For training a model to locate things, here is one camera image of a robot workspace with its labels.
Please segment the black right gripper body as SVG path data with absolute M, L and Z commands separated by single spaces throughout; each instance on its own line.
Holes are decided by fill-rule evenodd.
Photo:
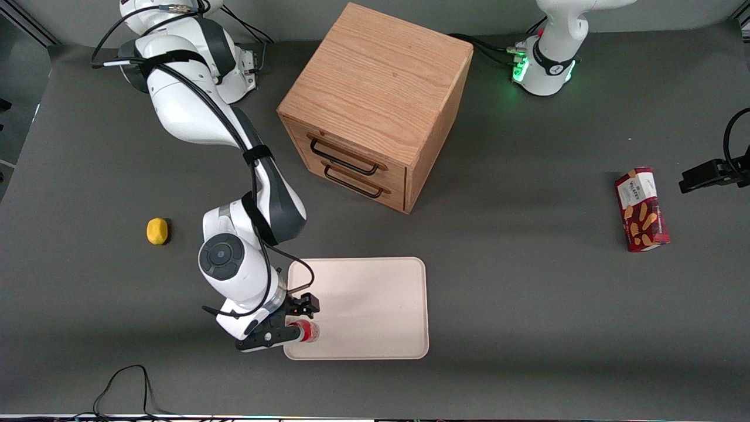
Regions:
M 260 328 L 283 328 L 288 317 L 302 317 L 305 315 L 305 310 L 306 299 L 304 296 L 293 297 L 292 295 L 287 295 L 279 309 L 272 312 L 262 323 L 260 323 Z

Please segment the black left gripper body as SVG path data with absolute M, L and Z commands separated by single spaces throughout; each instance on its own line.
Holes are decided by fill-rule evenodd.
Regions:
M 728 161 L 728 167 L 735 184 L 740 189 L 749 187 L 749 157 L 739 156 Z

